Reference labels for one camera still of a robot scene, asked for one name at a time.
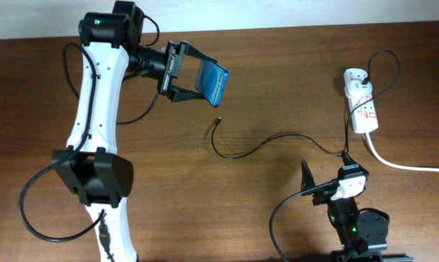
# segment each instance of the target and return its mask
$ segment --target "white power strip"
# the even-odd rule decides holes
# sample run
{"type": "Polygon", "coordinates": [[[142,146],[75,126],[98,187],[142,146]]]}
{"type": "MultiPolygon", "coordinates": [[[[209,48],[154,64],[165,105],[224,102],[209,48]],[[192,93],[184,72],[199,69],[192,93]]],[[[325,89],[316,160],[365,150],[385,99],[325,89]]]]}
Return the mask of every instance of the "white power strip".
{"type": "MultiPolygon", "coordinates": [[[[359,68],[347,69],[344,73],[345,95],[349,99],[349,107],[351,112],[353,108],[356,108],[361,103],[364,103],[373,97],[371,94],[373,92],[373,86],[371,83],[369,82],[367,84],[362,84],[367,75],[368,74],[366,71],[359,68]]],[[[435,167],[409,167],[393,164],[384,160],[378,155],[374,149],[373,142],[371,141],[369,134],[379,127],[373,101],[364,104],[353,112],[352,124],[353,130],[358,134],[363,134],[363,139],[365,139],[366,143],[368,144],[371,153],[373,153],[373,155],[383,164],[404,170],[439,172],[439,168],[435,167]]]]}

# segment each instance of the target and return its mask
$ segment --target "brown tabletop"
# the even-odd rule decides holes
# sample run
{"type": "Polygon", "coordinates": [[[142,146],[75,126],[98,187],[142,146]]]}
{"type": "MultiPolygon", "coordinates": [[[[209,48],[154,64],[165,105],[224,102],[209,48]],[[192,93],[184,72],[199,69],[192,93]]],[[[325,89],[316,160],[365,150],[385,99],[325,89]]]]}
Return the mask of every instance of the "brown tabletop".
{"type": "MultiPolygon", "coordinates": [[[[143,35],[149,42],[153,34],[143,35]]],[[[278,257],[269,238],[274,207],[299,191],[300,161],[316,183],[337,175],[340,158],[308,140],[283,138],[238,160],[217,156],[210,144],[214,119],[225,154],[246,152],[281,132],[309,135],[332,151],[344,141],[343,72],[366,69],[368,58],[389,48],[403,64],[398,86],[376,102],[380,128],[372,133],[382,157],[398,164],[439,166],[439,22],[343,25],[247,31],[162,33],[185,39],[229,70],[219,108],[204,100],[159,99],[142,121],[117,127],[119,155],[135,168],[128,199],[133,245],[142,261],[265,261],[278,257]]],[[[77,100],[63,75],[61,50],[78,38],[0,41],[0,261],[98,261],[94,231],[67,243],[41,241],[28,233],[17,211],[25,182],[50,163],[70,135],[77,100]]],[[[69,71],[79,87],[81,55],[69,52],[69,71]]],[[[194,89],[199,63],[184,62],[176,82],[194,89]]],[[[395,77],[392,58],[373,62],[374,92],[395,77]]],[[[124,84],[118,120],[141,114],[156,82],[124,84]]],[[[439,173],[397,170],[377,161],[361,135],[349,132],[351,156],[369,170],[359,207],[391,217],[388,251],[417,261],[439,261],[439,173]]],[[[29,191],[29,220],[44,234],[74,234],[91,223],[78,197],[54,173],[29,191]]],[[[274,230],[292,258],[341,249],[326,206],[311,197],[289,202],[274,230]]]]}

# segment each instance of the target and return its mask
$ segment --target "white wall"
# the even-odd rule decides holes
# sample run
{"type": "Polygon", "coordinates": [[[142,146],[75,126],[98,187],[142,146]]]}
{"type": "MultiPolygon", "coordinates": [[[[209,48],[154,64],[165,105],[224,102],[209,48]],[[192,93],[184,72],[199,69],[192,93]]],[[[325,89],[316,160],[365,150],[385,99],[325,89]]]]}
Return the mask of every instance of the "white wall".
{"type": "MultiPolygon", "coordinates": [[[[439,20],[439,0],[136,0],[161,32],[439,20]]],[[[0,0],[0,39],[75,36],[114,0],[0,0]]],[[[154,32],[146,21],[143,32],[154,32]]]]}

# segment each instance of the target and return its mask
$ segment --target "wood grain surface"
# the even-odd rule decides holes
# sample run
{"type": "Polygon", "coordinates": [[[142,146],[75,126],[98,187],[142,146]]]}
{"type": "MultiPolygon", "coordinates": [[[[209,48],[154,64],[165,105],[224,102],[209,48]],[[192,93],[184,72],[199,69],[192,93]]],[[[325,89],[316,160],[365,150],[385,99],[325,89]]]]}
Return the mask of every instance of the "wood grain surface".
{"type": "MultiPolygon", "coordinates": [[[[143,36],[149,42],[153,34],[143,36]]],[[[128,200],[130,233],[142,261],[266,261],[278,254],[269,238],[274,207],[299,191],[300,161],[316,183],[336,177],[339,158],[308,140],[283,138],[239,160],[217,156],[210,144],[214,119],[218,148],[246,152],[282,132],[309,135],[332,151],[344,140],[343,72],[366,68],[377,50],[390,48],[403,64],[400,84],[375,102],[378,152],[398,164],[439,167],[439,22],[345,25],[250,31],[163,33],[191,42],[229,69],[219,108],[205,100],[171,103],[162,97],[143,121],[117,127],[119,154],[135,167],[128,200]]],[[[25,182],[65,148],[77,101],[63,75],[61,50],[77,38],[0,41],[0,261],[98,261],[94,231],[62,244],[28,233],[17,211],[25,182]]],[[[76,86],[82,58],[69,53],[76,86]]],[[[199,63],[184,63],[182,87],[193,88],[199,63]]],[[[395,77],[392,58],[373,62],[374,92],[395,77]]],[[[119,120],[141,114],[155,81],[133,79],[122,88],[119,120]]],[[[397,170],[378,162],[350,130],[350,154],[371,173],[360,207],[390,214],[387,254],[439,261],[439,173],[397,170]]],[[[78,198],[53,172],[29,191],[25,211],[51,236],[74,234],[91,223],[78,198]]],[[[292,258],[340,249],[339,238],[311,197],[278,213],[277,241],[292,258]]]]}

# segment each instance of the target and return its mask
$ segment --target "blue object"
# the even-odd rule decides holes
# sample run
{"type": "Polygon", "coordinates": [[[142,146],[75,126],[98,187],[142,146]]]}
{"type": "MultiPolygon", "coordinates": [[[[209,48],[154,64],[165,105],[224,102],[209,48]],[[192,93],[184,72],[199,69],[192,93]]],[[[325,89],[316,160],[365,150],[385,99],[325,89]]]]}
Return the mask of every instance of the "blue object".
{"type": "Polygon", "coordinates": [[[226,87],[229,72],[220,65],[202,60],[199,66],[195,87],[201,92],[212,106],[221,104],[224,87],[226,87]]]}

